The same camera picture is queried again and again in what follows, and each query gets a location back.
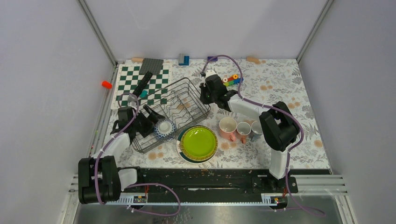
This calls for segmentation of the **blue white patterned bowl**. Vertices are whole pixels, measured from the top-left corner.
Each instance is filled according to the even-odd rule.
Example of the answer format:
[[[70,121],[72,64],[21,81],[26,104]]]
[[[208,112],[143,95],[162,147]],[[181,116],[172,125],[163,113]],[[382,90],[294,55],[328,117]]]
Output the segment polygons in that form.
[[[170,140],[176,132],[176,124],[169,119],[159,120],[154,126],[153,133],[157,140]]]

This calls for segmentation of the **grey blue cup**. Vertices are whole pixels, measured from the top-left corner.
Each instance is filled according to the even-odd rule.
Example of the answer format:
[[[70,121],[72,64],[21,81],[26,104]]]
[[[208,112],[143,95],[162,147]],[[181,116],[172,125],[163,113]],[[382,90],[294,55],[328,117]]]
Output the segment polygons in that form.
[[[263,131],[262,131],[262,127],[259,121],[254,121],[251,124],[251,138],[250,140],[252,142],[258,140],[261,138],[261,136],[263,135]]]

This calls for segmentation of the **pink dotted mug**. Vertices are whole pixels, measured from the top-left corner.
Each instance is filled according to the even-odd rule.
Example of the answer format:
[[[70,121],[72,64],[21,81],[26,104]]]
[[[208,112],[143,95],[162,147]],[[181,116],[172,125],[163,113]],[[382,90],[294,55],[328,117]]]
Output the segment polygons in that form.
[[[246,144],[247,139],[251,133],[251,125],[247,122],[240,122],[236,127],[237,137],[242,144]]]

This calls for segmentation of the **black wire dish rack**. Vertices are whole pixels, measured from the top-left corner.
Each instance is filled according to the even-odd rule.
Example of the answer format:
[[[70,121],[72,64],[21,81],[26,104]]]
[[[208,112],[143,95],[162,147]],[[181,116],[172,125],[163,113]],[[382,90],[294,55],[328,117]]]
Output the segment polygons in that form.
[[[131,141],[132,149],[139,153],[147,153],[160,144],[173,139],[184,128],[206,119],[210,106],[202,104],[199,96],[200,91],[190,79],[184,77],[140,99],[142,114],[146,117],[149,116],[149,112],[143,109],[143,106],[147,105],[169,120],[176,126],[176,129],[170,134],[150,133],[147,137],[137,133],[135,139]]]

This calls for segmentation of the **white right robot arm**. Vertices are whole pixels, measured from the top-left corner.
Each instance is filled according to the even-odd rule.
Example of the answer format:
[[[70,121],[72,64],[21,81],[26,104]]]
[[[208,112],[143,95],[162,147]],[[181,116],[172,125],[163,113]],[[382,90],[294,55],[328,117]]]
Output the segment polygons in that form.
[[[294,143],[302,133],[302,127],[291,115],[284,102],[261,105],[243,98],[236,90],[228,90],[222,79],[216,74],[201,72],[205,80],[200,84],[200,101],[203,104],[215,103],[218,108],[240,113],[260,123],[266,143],[271,147],[271,162],[268,179],[269,189],[280,192],[286,187],[285,176],[288,175],[290,157],[287,155],[289,145]]]

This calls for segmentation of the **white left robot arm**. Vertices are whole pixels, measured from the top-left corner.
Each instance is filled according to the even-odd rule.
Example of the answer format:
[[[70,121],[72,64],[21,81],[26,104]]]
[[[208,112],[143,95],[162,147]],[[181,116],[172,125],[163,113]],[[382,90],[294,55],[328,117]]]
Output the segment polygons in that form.
[[[153,133],[154,126],[165,119],[147,105],[142,108],[148,115],[130,106],[119,108],[110,140],[92,157],[78,162],[78,197],[81,204],[117,201],[127,186],[134,192],[144,188],[145,180],[137,175],[135,168],[122,170],[117,163],[137,134],[147,136]]]

